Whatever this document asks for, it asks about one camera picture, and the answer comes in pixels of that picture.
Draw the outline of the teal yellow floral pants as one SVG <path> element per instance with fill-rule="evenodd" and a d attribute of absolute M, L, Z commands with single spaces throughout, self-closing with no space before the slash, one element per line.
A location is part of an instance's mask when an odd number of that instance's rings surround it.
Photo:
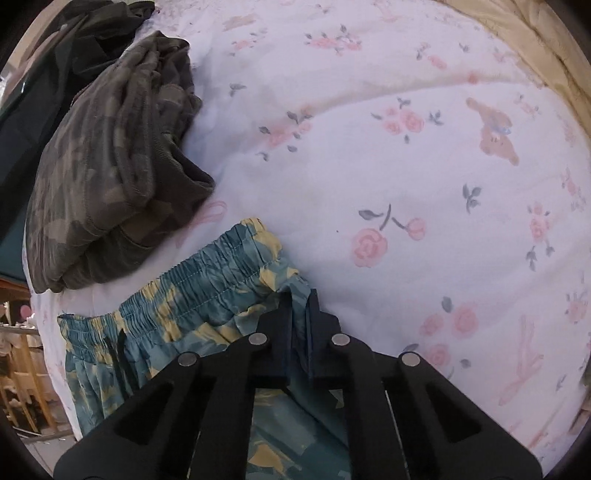
<path fill-rule="evenodd" d="M 89 433 L 179 354 L 223 351 L 256 330 L 290 293 L 304 322 L 311 289 L 256 218 L 150 281 L 113 312 L 64 313 L 65 372 L 79 429 Z M 250 479 L 347 479 L 346 428 L 338 401 L 301 374 L 256 394 L 246 475 Z"/>

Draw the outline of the yellow wooden chair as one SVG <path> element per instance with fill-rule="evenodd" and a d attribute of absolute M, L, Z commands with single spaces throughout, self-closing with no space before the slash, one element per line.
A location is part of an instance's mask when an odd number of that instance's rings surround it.
<path fill-rule="evenodd" d="M 1 399 L 8 421 L 16 429 L 41 436 L 44 425 L 59 434 L 50 408 L 56 402 L 49 375 L 43 366 L 43 345 L 34 326 L 1 324 L 1 356 L 7 374 L 1 376 Z"/>

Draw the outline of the white floral bed sheet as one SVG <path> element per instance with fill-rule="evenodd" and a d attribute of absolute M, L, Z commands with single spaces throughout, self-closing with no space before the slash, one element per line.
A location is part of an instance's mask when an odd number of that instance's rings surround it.
<path fill-rule="evenodd" d="M 160 1 L 215 182 L 130 276 L 32 298 L 76 437 L 58 319 L 115 311 L 257 218 L 349 335 L 415 351 L 550 471 L 590 418 L 590 131 L 448 1 Z"/>

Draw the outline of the folded camouflage pants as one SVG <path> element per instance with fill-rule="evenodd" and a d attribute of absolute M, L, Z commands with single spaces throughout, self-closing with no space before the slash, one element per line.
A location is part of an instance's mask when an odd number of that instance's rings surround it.
<path fill-rule="evenodd" d="M 189 45 L 154 32 L 74 100 L 45 146 L 26 217 L 37 293 L 137 270 L 214 190 L 180 144 L 201 107 Z"/>

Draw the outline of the cream beige comforter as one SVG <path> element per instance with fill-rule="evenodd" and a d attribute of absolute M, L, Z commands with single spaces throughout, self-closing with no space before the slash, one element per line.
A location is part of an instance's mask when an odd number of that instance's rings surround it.
<path fill-rule="evenodd" d="M 590 63 L 547 2 L 450 0 L 446 4 L 505 41 L 590 131 Z"/>

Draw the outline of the black plastic sheet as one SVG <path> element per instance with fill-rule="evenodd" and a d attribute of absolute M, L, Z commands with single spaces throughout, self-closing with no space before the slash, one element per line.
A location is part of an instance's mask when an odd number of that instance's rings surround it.
<path fill-rule="evenodd" d="M 76 94 L 119 58 L 152 1 L 71 1 L 37 42 L 37 57 L 1 107 L 1 235 L 28 201 L 43 148 Z"/>

